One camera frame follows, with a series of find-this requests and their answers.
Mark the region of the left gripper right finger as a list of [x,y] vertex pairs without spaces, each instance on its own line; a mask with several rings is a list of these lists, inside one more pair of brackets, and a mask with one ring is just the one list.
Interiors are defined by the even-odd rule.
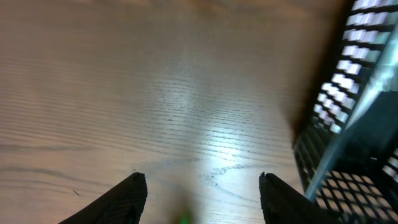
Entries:
[[273,173],[259,176],[261,208],[266,224],[331,224],[339,220],[318,207]]

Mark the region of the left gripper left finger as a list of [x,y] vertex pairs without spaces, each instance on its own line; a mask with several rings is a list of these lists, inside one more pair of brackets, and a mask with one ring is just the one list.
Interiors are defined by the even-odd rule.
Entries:
[[145,174],[135,172],[60,224],[138,224],[147,195]]

